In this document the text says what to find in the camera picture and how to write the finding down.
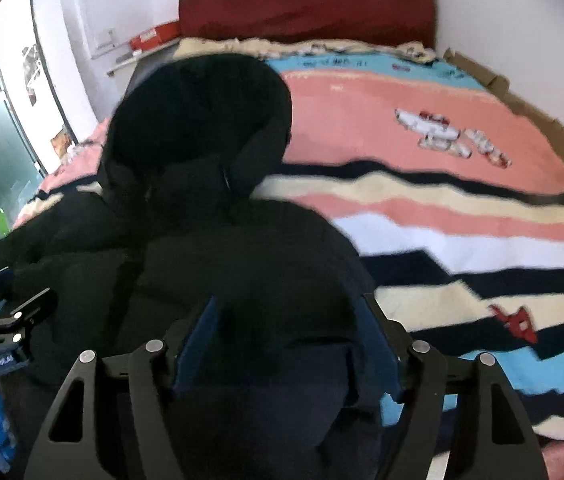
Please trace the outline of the red box on shelf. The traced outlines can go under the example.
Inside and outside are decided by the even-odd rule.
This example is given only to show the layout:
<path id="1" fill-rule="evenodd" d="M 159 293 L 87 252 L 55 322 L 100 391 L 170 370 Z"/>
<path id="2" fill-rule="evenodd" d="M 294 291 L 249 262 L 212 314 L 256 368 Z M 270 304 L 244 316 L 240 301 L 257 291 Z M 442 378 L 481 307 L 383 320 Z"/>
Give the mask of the red box on shelf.
<path id="1" fill-rule="evenodd" d="M 141 32 L 138 36 L 130 39 L 129 45 L 133 51 L 145 52 L 167 44 L 169 41 L 179 38 L 180 35 L 180 22 L 172 21 Z"/>

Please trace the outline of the black hooded puffer jacket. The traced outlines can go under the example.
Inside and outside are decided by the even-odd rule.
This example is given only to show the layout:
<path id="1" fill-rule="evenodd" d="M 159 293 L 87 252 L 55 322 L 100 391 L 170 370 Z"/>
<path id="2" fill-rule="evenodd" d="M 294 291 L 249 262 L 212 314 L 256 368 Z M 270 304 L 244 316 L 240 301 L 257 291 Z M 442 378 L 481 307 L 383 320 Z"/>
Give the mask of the black hooded puffer jacket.
<path id="1" fill-rule="evenodd" d="M 383 386 L 354 311 L 372 278 L 320 214 L 253 197 L 291 125 L 288 86 L 256 58 L 169 63 L 115 110 L 99 192 L 0 240 L 9 307 L 58 297 L 2 382 L 19 465 L 81 351 L 125 354 L 179 325 L 205 341 L 163 400 L 186 478 L 376 475 Z"/>

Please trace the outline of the striped Hello Kitty blanket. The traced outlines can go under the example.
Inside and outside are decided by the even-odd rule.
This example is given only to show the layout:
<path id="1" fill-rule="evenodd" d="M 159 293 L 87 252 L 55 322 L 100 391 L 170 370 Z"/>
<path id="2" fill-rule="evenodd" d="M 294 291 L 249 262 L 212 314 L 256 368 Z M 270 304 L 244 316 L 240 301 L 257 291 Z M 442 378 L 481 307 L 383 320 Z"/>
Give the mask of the striped Hello Kitty blanket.
<path id="1" fill-rule="evenodd" d="M 541 446 L 564 440 L 564 165 L 534 127 L 454 70 L 388 54 L 266 58 L 291 140 L 256 200 L 343 234 L 382 312 L 444 356 L 499 362 Z M 448 479 L 457 398 L 426 478 Z M 382 455 L 402 407 L 383 392 Z"/>

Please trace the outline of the white wall shelf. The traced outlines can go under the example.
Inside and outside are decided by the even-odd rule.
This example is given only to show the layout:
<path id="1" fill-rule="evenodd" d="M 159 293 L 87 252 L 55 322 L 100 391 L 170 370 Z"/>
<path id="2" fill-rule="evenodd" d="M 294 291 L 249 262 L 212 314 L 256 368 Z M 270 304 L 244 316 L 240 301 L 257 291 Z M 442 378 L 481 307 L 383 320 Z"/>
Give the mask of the white wall shelf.
<path id="1" fill-rule="evenodd" d="M 147 50 L 147 51 L 141 51 L 140 53 L 131 53 L 129 58 L 126 58 L 122 62 L 117 63 L 114 66 L 112 66 L 111 68 L 109 68 L 106 71 L 106 76 L 107 77 L 113 77 L 114 73 L 116 73 L 118 70 L 122 70 L 126 66 L 129 66 L 133 63 L 137 63 L 139 61 L 142 61 L 145 58 L 148 58 L 149 56 L 156 54 L 160 51 L 167 50 L 171 47 L 175 47 L 179 42 L 180 42 L 180 39 L 176 38 L 174 40 L 170 40 L 170 41 L 166 42 L 166 44 L 161 44 L 160 46 L 155 47 L 153 49 L 150 49 L 150 50 Z"/>

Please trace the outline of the dark red padded headboard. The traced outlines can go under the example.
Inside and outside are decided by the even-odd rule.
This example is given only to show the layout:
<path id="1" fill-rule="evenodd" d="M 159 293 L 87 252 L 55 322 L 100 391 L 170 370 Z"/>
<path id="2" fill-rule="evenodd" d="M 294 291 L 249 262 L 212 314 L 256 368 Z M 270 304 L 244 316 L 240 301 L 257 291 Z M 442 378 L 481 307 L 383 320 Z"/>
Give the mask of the dark red padded headboard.
<path id="1" fill-rule="evenodd" d="M 435 0 L 179 0 L 183 36 L 294 44 L 350 39 L 435 47 Z"/>

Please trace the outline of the white wall switch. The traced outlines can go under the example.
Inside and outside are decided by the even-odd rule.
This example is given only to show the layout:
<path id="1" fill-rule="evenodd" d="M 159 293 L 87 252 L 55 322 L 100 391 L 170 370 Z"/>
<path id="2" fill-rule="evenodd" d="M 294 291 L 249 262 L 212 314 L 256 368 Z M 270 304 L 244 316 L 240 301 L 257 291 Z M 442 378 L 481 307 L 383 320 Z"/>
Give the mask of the white wall switch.
<path id="1" fill-rule="evenodd" d="M 114 47 L 116 47 L 116 32 L 114 29 L 99 30 L 93 35 L 91 55 L 96 58 L 113 50 Z"/>

